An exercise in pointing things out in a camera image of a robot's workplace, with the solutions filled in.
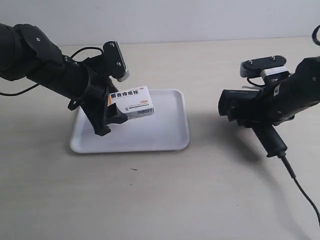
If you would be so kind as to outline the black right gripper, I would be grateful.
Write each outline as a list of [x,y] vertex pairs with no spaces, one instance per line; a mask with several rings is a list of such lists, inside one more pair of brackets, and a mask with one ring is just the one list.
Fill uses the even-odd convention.
[[297,74],[277,80],[258,91],[248,91],[236,101],[236,121],[240,126],[279,125],[298,113]]

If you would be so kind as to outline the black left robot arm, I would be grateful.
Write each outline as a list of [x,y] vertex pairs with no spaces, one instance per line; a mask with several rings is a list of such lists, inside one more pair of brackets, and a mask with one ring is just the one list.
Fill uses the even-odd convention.
[[27,78],[70,100],[67,108],[81,108],[94,133],[105,136],[110,124],[128,120],[109,97],[118,89],[113,79],[123,82],[129,76],[116,41],[106,42],[100,54],[82,61],[62,53],[37,26],[0,25],[0,76],[7,81]]

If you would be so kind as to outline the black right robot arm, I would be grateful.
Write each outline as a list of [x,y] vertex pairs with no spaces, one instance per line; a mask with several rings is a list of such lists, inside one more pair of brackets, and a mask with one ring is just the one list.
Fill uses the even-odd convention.
[[320,58],[307,57],[293,74],[264,87],[239,107],[239,126],[279,125],[320,103]]

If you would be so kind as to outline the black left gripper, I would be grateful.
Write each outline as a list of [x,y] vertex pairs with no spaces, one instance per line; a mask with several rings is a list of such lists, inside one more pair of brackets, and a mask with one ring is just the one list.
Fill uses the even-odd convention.
[[110,79],[112,76],[108,73],[104,55],[88,57],[75,63],[84,69],[86,83],[84,91],[74,99],[74,107],[82,108],[94,133],[103,137],[111,132],[109,124],[123,124],[128,120],[128,116],[116,103],[108,106],[109,94],[117,92],[118,89]]

